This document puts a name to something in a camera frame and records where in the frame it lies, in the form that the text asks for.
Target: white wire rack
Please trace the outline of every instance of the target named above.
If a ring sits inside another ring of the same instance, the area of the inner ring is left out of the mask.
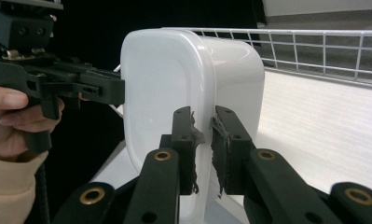
[[[176,29],[244,41],[266,67],[372,84],[372,31]]]

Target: white object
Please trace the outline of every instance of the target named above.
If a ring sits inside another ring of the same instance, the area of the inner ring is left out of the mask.
[[[126,82],[126,144],[138,172],[146,154],[158,148],[161,135],[172,133],[172,113],[184,106],[194,111],[195,127],[206,140],[196,154],[200,193],[181,197],[180,218],[202,223],[212,160],[209,122],[214,106],[234,110],[254,136],[264,88],[261,59],[241,41],[150,29],[125,38],[121,75]]]

